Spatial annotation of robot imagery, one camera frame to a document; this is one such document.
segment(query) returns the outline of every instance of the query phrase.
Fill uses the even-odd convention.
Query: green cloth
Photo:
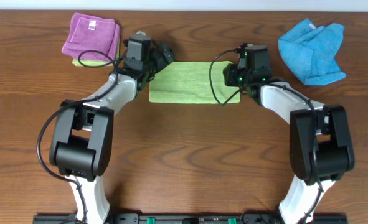
[[[120,42],[117,44],[116,57],[113,58],[115,60],[119,57],[119,49],[120,49]],[[88,65],[88,66],[98,66],[98,65],[104,65],[106,63],[109,63],[109,62],[102,61],[102,60],[89,60],[89,59],[81,59],[81,61],[84,65]],[[74,64],[75,66],[78,66],[78,67],[83,66],[82,64],[80,64],[80,62],[78,62],[77,59],[73,59],[72,64]]]
[[[231,62],[215,62],[212,81],[220,102],[230,97],[238,87],[224,84],[222,70]],[[217,103],[209,81],[210,62],[173,62],[157,73],[150,83],[149,101],[152,103]],[[239,103],[240,94],[229,103]]]

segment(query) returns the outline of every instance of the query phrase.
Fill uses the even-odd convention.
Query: brown tabletop
[[[61,53],[73,11],[0,11],[0,223],[30,223],[37,213],[73,213],[70,186],[45,173],[35,142],[66,98],[97,90],[111,68],[77,68]],[[83,11],[114,18],[122,38],[138,30],[170,43],[181,62],[210,62],[244,42],[267,44],[276,76],[348,115],[356,166],[324,196],[317,213],[368,223],[368,13]],[[282,61],[277,40],[299,21],[344,25],[336,60],[347,77],[304,86]],[[222,59],[237,61],[234,54]],[[115,117],[104,175],[113,208],[143,213],[274,210],[293,178],[289,126],[252,99],[219,105],[159,104],[149,88]],[[52,123],[43,140],[48,161]]]

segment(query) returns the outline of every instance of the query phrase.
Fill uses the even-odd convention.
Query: crumpled blue towel
[[[279,53],[303,84],[327,85],[346,77],[334,59],[343,32],[340,24],[316,27],[305,19],[279,38]]]

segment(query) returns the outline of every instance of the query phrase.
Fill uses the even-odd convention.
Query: purple cloth
[[[91,21],[95,21],[95,30],[89,29]],[[84,50],[98,50],[116,59],[120,27],[113,19],[102,19],[75,13],[70,23],[70,33],[62,53],[77,59]],[[85,53],[82,59],[107,60],[101,54]]]

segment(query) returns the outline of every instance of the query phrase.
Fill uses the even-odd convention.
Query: white wall
[[[368,12],[368,0],[0,0],[0,9]]]

